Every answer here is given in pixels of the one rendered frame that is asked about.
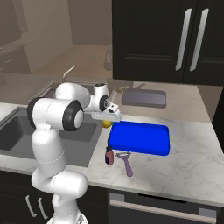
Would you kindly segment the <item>grey sink basin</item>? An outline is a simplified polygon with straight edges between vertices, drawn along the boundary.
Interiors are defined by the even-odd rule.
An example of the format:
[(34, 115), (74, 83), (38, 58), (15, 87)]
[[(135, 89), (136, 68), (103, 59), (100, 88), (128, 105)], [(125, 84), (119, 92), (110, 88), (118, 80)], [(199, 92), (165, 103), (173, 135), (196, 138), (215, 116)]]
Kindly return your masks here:
[[(20, 158), (34, 159), (32, 151), (32, 133), (26, 109), (17, 107), (0, 122), (0, 154)], [(90, 115), (84, 116), (84, 122), (76, 131), (59, 132), (62, 146), (69, 165), (87, 167), (102, 132), (99, 121)]]

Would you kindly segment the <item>dark upper cupboard door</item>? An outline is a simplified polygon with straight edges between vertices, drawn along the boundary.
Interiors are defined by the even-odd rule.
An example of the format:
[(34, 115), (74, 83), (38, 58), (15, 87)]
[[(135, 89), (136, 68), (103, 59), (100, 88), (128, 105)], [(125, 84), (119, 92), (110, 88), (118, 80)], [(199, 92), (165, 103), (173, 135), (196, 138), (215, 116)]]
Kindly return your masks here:
[(113, 77), (180, 83), (184, 0), (112, 0)]
[[(194, 71), (190, 71), (193, 51), (200, 26), (201, 12), (208, 8), (206, 29), (199, 59)], [(224, 86), (224, 0), (199, 0), (192, 23), (192, 34), (186, 57), (185, 84)]]

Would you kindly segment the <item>silver sink faucet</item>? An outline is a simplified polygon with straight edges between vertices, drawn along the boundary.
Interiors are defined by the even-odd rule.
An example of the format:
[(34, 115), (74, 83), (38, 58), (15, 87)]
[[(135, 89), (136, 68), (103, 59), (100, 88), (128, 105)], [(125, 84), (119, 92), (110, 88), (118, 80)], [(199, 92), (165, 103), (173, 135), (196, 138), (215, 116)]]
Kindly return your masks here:
[(66, 77), (75, 69), (75, 66), (69, 68), (62, 76), (62, 83), (66, 81)]

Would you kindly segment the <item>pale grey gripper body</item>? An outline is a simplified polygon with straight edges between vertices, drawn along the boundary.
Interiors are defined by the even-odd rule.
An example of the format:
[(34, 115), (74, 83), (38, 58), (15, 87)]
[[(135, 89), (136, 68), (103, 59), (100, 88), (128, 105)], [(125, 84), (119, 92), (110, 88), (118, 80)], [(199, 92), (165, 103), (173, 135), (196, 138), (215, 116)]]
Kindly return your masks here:
[(122, 119), (122, 114), (119, 110), (117, 110), (115, 113), (93, 112), (91, 116), (95, 120), (105, 120), (111, 122), (120, 122)]

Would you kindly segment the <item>black dishwasher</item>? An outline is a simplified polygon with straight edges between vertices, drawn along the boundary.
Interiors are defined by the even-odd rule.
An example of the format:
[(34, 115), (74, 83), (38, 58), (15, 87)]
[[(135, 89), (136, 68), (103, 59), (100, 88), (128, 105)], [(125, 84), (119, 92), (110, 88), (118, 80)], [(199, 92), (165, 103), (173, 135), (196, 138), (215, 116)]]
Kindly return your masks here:
[(216, 218), (216, 224), (224, 224), (224, 207), (208, 206), (177, 199), (135, 192), (108, 190), (109, 224), (206, 224), (200, 221), (185, 220), (161, 214), (146, 213), (137, 210), (111, 206), (109, 200), (119, 200), (133, 204), (158, 207), (189, 214)]

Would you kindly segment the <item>dark cupboard door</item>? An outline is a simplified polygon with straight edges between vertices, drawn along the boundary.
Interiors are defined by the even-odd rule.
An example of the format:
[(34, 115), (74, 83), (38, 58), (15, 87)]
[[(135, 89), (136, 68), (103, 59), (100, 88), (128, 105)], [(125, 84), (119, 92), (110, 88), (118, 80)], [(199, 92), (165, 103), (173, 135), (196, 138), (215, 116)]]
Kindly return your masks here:
[[(208, 8), (206, 29), (199, 59), (194, 71), (190, 71), (193, 51), (200, 26), (201, 12)], [(192, 34), (186, 57), (185, 84), (224, 86), (224, 0), (199, 0), (192, 23)]]
[(184, 0), (112, 0), (113, 77), (180, 83)]
[[(38, 192), (47, 219), (40, 212), (39, 205), (35, 204), (38, 217), (35, 224), (46, 224), (53, 217), (52, 195), (46, 192)], [(88, 224), (109, 224), (108, 217), (108, 193), (103, 187), (89, 185), (86, 193), (77, 199), (80, 211), (86, 216)]]
[(25, 175), (0, 171), (0, 224), (35, 224), (27, 195), (32, 195), (32, 186)]

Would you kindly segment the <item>dark tall cabinet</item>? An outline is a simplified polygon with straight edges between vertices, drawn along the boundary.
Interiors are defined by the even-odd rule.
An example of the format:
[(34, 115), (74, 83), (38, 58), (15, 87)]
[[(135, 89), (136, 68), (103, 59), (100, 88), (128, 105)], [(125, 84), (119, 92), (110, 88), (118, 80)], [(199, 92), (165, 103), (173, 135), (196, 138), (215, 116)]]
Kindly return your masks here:
[(224, 88), (221, 91), (212, 125), (220, 142), (220, 146), (224, 152)]

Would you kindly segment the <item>purple peeler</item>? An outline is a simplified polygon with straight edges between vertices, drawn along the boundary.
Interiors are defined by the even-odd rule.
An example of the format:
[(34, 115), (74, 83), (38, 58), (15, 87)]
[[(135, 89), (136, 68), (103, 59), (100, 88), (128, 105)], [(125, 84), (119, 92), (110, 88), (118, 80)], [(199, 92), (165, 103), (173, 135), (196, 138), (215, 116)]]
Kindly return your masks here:
[(122, 153), (116, 153), (115, 155), (118, 158), (123, 160), (127, 176), (132, 177), (133, 176), (133, 171), (132, 171), (132, 169), (130, 167), (130, 163), (129, 163), (129, 157), (130, 157), (131, 153), (130, 152), (122, 152)]

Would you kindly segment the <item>dark lower cupboard door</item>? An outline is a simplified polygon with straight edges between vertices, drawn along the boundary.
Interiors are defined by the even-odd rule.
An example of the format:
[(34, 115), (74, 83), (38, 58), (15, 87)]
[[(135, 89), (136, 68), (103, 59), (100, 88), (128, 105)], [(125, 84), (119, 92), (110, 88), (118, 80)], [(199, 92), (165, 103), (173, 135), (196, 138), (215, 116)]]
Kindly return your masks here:
[[(46, 224), (53, 217), (52, 195), (46, 192), (38, 192), (47, 219), (40, 212), (39, 205), (35, 204), (38, 217), (35, 224)], [(109, 224), (108, 217), (108, 193), (103, 187), (89, 185), (86, 193), (77, 199), (80, 211), (86, 216), (88, 224)]]
[(35, 224), (27, 195), (32, 195), (32, 186), (25, 175), (0, 171), (0, 224)]

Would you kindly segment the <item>small brown bottle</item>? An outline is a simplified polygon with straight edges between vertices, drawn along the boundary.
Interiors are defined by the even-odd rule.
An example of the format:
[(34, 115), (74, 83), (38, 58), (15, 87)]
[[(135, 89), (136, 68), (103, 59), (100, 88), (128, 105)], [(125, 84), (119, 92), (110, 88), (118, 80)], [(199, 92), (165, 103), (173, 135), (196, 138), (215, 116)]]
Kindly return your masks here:
[(108, 147), (106, 148), (105, 162), (106, 162), (108, 165), (112, 165), (112, 164), (114, 163), (114, 152), (113, 152), (111, 146), (108, 146)]

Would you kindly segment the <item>blue tray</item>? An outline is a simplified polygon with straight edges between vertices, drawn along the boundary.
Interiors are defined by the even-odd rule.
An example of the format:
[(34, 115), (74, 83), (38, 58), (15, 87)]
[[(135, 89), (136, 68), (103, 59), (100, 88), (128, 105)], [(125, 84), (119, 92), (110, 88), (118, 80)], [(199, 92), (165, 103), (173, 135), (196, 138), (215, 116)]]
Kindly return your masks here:
[(145, 122), (114, 122), (108, 135), (113, 150), (156, 156), (170, 153), (170, 131), (165, 125)]

